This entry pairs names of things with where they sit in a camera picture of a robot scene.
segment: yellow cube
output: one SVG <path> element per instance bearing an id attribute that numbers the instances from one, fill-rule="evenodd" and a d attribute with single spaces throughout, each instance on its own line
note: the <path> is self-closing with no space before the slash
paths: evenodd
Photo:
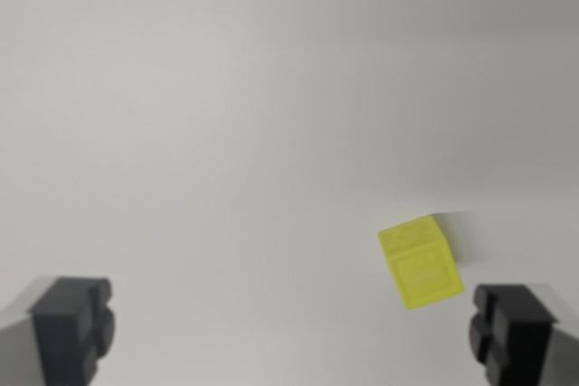
<path id="1" fill-rule="evenodd" d="M 434 216 L 380 231 L 378 239 L 407 309 L 463 291 L 449 243 Z"/>

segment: block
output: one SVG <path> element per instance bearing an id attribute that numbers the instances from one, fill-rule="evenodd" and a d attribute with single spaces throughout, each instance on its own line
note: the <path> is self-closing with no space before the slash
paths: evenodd
<path id="1" fill-rule="evenodd" d="M 464 289 L 448 241 L 428 215 L 378 232 L 404 307 L 455 296 Z"/>
<path id="2" fill-rule="evenodd" d="M 524 285 L 480 285 L 470 348 L 491 386 L 537 386 L 556 321 Z"/>
<path id="3" fill-rule="evenodd" d="M 46 386 L 87 386 L 107 354 L 115 318 L 107 279 L 59 278 L 30 308 Z"/>

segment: translucent yellow block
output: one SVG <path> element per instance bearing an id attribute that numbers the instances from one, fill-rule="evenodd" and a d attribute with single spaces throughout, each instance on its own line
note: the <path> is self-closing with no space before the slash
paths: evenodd
<path id="1" fill-rule="evenodd" d="M 462 292 L 449 243 L 428 215 L 378 232 L 404 307 L 426 305 Z"/>

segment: cube face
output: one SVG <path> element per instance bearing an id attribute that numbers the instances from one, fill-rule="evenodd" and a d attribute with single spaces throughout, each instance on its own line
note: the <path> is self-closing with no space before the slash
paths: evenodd
<path id="1" fill-rule="evenodd" d="M 381 231 L 378 239 L 406 308 L 462 292 L 451 250 L 433 216 Z"/>

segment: white backdrop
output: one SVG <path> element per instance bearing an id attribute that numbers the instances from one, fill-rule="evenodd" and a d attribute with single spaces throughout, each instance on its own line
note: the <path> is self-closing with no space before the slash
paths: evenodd
<path id="1" fill-rule="evenodd" d="M 0 305 L 106 276 L 95 386 L 478 386 L 480 282 L 579 306 L 578 0 L 0 0 Z M 452 212 L 406 311 L 376 232 Z"/>

